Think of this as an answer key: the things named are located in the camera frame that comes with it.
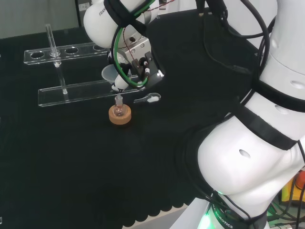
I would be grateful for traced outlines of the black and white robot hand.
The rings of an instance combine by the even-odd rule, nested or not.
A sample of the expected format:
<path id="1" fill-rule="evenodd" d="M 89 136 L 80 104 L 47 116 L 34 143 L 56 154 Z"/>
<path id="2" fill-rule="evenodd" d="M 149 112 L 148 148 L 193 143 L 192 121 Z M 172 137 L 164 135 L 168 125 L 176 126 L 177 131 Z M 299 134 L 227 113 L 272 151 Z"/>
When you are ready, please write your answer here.
<path id="1" fill-rule="evenodd" d="M 114 82 L 112 89 L 116 92 L 123 92 L 130 89 L 148 89 L 159 83 L 164 74 L 157 65 L 157 62 L 151 52 L 151 44 L 148 38 L 141 37 L 136 42 L 128 44 L 130 39 L 124 40 L 123 47 L 118 48 L 117 61 L 125 75 L 138 86 L 132 86 L 120 76 L 118 71 L 114 70 Z"/>

